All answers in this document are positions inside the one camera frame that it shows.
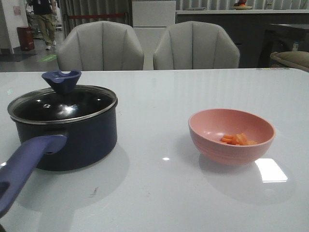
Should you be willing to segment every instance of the man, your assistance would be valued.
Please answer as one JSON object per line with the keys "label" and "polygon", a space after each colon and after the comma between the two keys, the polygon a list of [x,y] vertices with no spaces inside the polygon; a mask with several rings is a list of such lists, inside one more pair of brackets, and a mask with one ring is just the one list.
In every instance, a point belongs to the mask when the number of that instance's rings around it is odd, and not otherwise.
{"label": "man", "polygon": [[56,13],[54,0],[28,0],[33,6],[33,12],[37,19],[41,34],[45,40],[46,50],[51,50],[52,45],[56,46],[55,27],[53,14]]}

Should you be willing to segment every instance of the chair backrest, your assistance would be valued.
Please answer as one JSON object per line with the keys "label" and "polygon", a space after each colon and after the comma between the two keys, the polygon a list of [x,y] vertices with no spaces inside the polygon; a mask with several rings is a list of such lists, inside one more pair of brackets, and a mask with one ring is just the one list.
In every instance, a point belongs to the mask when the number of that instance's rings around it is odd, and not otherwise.
{"label": "chair backrest", "polygon": [[240,53],[216,24],[188,21],[164,29],[154,51],[154,69],[238,68]]}
{"label": "chair backrest", "polygon": [[134,29],[110,21],[76,26],[56,54],[63,71],[142,70],[144,63]]}

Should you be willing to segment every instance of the red barrier rope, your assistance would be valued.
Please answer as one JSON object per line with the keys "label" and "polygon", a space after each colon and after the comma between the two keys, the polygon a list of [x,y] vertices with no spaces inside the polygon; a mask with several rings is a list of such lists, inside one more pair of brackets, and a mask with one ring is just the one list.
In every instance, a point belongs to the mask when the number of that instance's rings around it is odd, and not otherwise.
{"label": "red barrier rope", "polygon": [[97,14],[97,15],[69,15],[69,19],[84,19],[84,18],[121,18],[125,17],[126,14]]}

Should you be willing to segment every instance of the gray curtain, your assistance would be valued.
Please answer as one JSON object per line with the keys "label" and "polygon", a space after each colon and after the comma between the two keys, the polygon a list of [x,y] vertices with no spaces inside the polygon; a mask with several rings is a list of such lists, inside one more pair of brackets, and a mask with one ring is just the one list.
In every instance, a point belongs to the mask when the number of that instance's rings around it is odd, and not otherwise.
{"label": "gray curtain", "polygon": [[[100,20],[132,24],[132,0],[59,0],[65,37],[77,25]],[[76,15],[112,15],[120,17],[69,19]]]}

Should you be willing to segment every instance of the cushion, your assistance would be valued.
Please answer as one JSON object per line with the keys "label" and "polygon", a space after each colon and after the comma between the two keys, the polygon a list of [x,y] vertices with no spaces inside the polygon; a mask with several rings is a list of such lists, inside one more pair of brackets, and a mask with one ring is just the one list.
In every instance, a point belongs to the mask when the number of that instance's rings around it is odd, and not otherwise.
{"label": "cushion", "polygon": [[309,52],[273,52],[270,58],[287,67],[309,72]]}

